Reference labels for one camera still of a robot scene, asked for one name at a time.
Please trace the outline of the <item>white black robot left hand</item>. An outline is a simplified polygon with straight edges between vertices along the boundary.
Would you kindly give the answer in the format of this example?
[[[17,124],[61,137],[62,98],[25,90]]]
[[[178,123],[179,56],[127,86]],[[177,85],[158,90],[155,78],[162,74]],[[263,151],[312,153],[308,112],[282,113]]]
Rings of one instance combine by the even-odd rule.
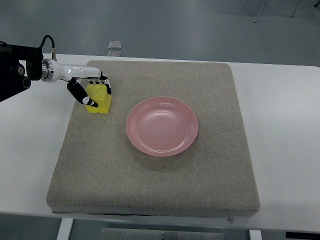
[[[41,80],[46,83],[54,83],[58,80],[67,82],[67,89],[71,95],[81,104],[97,108],[99,104],[94,101],[78,80],[88,80],[90,84],[104,85],[106,93],[112,94],[110,81],[103,72],[92,66],[60,64],[53,59],[42,61]]]

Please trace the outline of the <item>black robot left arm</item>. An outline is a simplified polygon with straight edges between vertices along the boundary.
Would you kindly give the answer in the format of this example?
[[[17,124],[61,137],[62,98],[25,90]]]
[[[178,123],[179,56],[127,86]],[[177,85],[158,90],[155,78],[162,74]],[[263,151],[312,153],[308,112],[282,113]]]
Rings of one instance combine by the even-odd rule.
[[[51,59],[45,60],[42,48],[51,41]],[[54,39],[45,35],[39,47],[0,42],[0,100],[5,101],[31,87],[32,81],[51,80],[54,73],[51,61],[56,60]]]

